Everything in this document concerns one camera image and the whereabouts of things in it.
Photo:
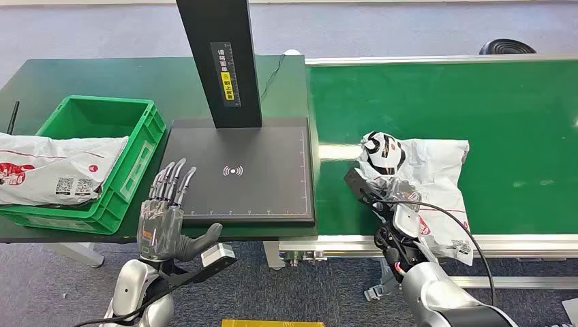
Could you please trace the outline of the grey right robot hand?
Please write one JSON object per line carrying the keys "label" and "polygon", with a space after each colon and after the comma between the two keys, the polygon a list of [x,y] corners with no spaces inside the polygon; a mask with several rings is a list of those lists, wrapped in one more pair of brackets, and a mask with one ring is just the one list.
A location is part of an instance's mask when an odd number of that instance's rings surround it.
{"label": "grey right robot hand", "polygon": [[[422,194],[418,187],[411,184],[407,180],[402,180],[400,178],[390,178],[389,180],[383,182],[380,186],[378,193],[382,196],[383,200],[386,201],[411,201],[411,202],[421,202]],[[384,212],[395,211],[397,204],[383,204]],[[401,204],[404,209],[410,209],[414,212],[419,212],[419,204]]]}

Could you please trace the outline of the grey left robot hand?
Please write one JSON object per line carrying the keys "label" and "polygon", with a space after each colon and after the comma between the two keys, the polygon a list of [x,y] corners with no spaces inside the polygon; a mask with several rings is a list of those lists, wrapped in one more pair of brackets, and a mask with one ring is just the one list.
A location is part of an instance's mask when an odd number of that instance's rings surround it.
{"label": "grey left robot hand", "polygon": [[198,238],[181,233],[184,195],[197,171],[196,166],[185,170],[186,162],[185,158],[172,161],[160,170],[141,204],[136,236],[143,260],[188,262],[213,246],[221,235],[223,225],[220,223],[212,224]]}

